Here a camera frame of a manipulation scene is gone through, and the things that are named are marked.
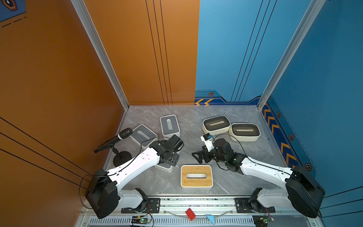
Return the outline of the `grey lid tissue box front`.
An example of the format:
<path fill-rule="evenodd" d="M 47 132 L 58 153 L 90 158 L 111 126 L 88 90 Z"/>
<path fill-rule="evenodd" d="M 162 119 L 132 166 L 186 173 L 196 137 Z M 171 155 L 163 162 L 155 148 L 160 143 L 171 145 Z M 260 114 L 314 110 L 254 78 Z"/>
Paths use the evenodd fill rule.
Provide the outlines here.
<path fill-rule="evenodd" d="M 155 165 L 156 169 L 171 173 L 176 166 L 180 155 L 175 151 L 158 152 L 160 157 L 159 163 Z"/>

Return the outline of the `bamboo lid white tissue box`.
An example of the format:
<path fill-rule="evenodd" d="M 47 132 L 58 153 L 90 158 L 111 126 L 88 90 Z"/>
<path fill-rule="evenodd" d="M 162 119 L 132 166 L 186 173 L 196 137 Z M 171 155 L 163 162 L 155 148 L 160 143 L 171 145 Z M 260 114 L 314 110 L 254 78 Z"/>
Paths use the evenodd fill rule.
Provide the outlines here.
<path fill-rule="evenodd" d="M 181 187 L 183 189 L 210 189 L 213 185 L 211 166 L 183 165 L 181 167 Z"/>

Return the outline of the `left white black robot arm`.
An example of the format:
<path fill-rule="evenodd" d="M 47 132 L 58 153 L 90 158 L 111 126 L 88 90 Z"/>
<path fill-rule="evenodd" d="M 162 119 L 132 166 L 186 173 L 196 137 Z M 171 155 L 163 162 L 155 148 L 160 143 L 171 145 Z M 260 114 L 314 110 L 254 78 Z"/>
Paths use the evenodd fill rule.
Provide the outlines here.
<path fill-rule="evenodd" d="M 126 163 L 109 169 L 97 170 L 85 192 L 85 198 L 99 219 L 109 216 L 114 210 L 130 208 L 138 213 L 146 212 L 148 197 L 140 189 L 124 190 L 123 187 L 138 175 L 160 163 L 175 166 L 178 152 L 184 142 L 177 135 L 168 140 L 154 141 L 143 152 Z"/>

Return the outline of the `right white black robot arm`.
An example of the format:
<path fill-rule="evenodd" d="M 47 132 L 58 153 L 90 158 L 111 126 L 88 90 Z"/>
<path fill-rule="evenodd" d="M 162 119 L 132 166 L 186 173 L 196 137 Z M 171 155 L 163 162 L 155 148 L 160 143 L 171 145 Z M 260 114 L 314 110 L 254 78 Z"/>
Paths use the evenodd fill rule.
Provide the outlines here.
<path fill-rule="evenodd" d="M 278 189 L 259 187 L 253 191 L 248 206 L 255 213 L 272 207 L 285 207 L 309 218 L 321 216 L 320 206 L 325 190 L 302 166 L 280 167 L 255 160 L 245 153 L 234 152 L 225 139 L 205 141 L 202 150 L 193 152 L 192 156 L 199 164 L 214 160 L 224 163 L 225 171 L 257 177 L 278 186 Z"/>

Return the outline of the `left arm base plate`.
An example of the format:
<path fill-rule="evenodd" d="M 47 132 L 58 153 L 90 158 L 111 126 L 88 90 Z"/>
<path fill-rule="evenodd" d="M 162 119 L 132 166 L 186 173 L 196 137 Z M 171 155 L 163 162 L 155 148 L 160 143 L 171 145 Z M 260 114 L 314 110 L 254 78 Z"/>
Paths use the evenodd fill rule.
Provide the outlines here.
<path fill-rule="evenodd" d="M 159 213 L 160 210 L 160 198 L 148 198 L 147 200 L 143 200 L 141 204 L 133 209 L 133 208 L 122 208 L 121 213 L 125 214 L 136 214 L 136 213 Z"/>

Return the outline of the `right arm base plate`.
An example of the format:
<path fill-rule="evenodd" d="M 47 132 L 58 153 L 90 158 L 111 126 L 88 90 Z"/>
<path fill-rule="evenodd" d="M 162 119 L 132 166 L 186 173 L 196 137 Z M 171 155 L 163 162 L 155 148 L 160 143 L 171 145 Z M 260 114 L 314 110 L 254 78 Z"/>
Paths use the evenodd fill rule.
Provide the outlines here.
<path fill-rule="evenodd" d="M 238 213 L 275 213 L 275 207 L 263 207 L 257 200 L 249 198 L 235 198 L 235 207 Z"/>

